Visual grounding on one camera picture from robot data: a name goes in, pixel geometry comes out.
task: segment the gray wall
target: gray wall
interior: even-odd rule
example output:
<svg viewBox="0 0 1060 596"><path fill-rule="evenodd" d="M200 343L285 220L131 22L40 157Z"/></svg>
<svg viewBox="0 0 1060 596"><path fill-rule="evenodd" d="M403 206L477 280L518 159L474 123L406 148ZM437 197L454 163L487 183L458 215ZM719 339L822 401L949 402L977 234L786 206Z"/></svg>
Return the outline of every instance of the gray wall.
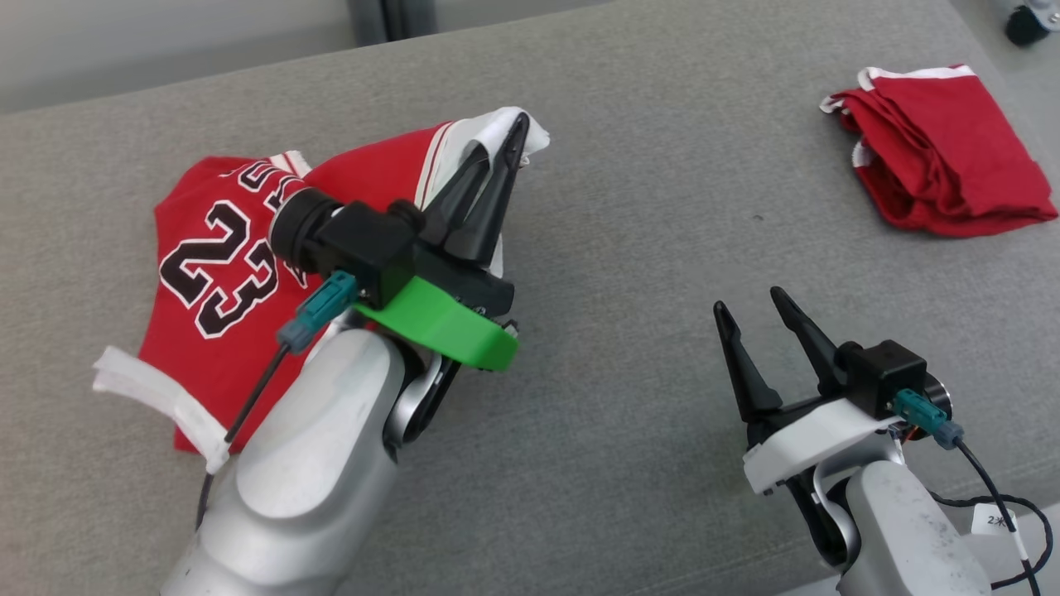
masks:
<svg viewBox="0 0 1060 596"><path fill-rule="evenodd" d="M354 46L346 0L0 0L0 113Z"/></svg>
<svg viewBox="0 0 1060 596"><path fill-rule="evenodd" d="M456 31L607 1L610 0L436 0L435 18L438 31Z"/></svg>

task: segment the cable label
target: cable label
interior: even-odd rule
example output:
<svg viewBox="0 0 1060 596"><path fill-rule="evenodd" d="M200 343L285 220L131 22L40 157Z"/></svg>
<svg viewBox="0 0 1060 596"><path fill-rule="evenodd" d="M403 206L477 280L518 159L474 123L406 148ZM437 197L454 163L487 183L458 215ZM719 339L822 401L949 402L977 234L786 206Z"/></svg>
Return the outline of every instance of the cable label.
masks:
<svg viewBox="0 0 1060 596"><path fill-rule="evenodd" d="M1009 509L1008 515L1019 529L1020 523L1015 521L1015 513ZM975 506L975 513L972 515L972 533L1006 536L1010 532L1008 526L1005 525L1005 518L1002 515L1001 509L993 503L980 503Z"/></svg>

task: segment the gray couch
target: gray couch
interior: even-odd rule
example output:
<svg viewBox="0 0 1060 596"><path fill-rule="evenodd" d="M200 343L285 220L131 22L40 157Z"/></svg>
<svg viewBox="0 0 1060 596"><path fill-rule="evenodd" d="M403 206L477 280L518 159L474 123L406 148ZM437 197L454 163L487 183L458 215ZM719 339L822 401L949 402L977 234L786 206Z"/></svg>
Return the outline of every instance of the gray couch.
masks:
<svg viewBox="0 0 1060 596"><path fill-rule="evenodd" d="M138 349L152 207L209 154L311 161L501 105L552 146L506 224L523 348L459 379L408 450L350 593L775 594L823 577L795 505L750 493L710 304L785 399L812 372L768 300L924 354L1007 492L1060 497L1060 228L888 228L817 110L869 65L968 63L1045 155L948 3L628 0L0 119L0 593L149 594L202 473L171 425L90 390ZM908 457L984 492L953 453Z"/></svg>

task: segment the white fabric edge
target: white fabric edge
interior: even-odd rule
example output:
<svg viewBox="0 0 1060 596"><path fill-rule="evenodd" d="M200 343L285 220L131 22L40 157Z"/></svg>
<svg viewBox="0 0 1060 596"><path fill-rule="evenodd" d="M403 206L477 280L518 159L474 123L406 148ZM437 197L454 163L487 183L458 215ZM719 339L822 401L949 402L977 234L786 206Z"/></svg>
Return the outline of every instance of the white fabric edge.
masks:
<svg viewBox="0 0 1060 596"><path fill-rule="evenodd" d="M820 111L825 113L832 113L833 111L843 107L843 100L836 100L832 95L828 95L824 100L820 100Z"/></svg>
<svg viewBox="0 0 1060 596"><path fill-rule="evenodd" d="M459 168L463 159L474 150L476 143L482 145L490 155L490 160L497 154L501 143L508 138L508 132L519 113L530 117L530 129L523 145L519 166L530 163L529 156L549 145L551 137L530 112L515 106L508 106L483 113L476 118L457 120L441 127L431 139L420 173L420 183L417 186L416 205L426 209L435 195L445 186ZM488 270L497 278L504 277L504 238L497 239L493 259Z"/></svg>
<svg viewBox="0 0 1060 596"><path fill-rule="evenodd" d="M866 165L872 163L876 159L877 153L872 151L872 147L865 144L865 138L862 137L856 144L854 144L853 155L850 156L850 160L854 168L865 168Z"/></svg>
<svg viewBox="0 0 1060 596"><path fill-rule="evenodd" d="M302 157L302 152L297 150L285 151L281 154L273 155L268 158L269 162L288 174L294 174L299 178L305 177L313 168L310 166L310 162L305 161Z"/></svg>
<svg viewBox="0 0 1060 596"><path fill-rule="evenodd" d="M912 72L891 72L882 68L870 66L863 68L858 73L858 84L866 91L876 89L872 84L874 78L958 78L960 76L975 76L968 65L956 67L922 68Z"/></svg>
<svg viewBox="0 0 1060 596"><path fill-rule="evenodd" d="M225 427L171 376L113 346L92 368L99 371L92 390L134 399L170 417L206 458L208 473L215 474L228 460Z"/></svg>

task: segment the folded red shorts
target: folded red shorts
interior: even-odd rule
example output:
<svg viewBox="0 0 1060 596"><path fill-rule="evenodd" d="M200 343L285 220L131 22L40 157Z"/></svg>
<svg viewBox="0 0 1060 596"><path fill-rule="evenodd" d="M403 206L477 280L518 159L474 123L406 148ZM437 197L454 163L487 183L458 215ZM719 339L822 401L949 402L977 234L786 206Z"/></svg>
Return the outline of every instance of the folded red shorts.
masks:
<svg viewBox="0 0 1060 596"><path fill-rule="evenodd" d="M269 249L266 236L280 206L315 186L343 204L361 200L382 211L407 198L422 209L456 171L469 143L489 148L500 130L499 145L520 111L501 108L438 124L346 152L315 170L294 151L263 159L208 157L195 164L155 208L159 281L139 357L180 383L228 427L276 352L277 330L320 284ZM548 144L536 123L531 132L536 136L528 138L527 154ZM243 449L308 353L281 364L233 451ZM179 431L174 441L177 449L195 451Z"/></svg>
<svg viewBox="0 0 1060 596"><path fill-rule="evenodd" d="M862 135L853 165L887 222L968 238L1057 217L1041 168L969 67L869 67L858 81L820 107Z"/></svg>

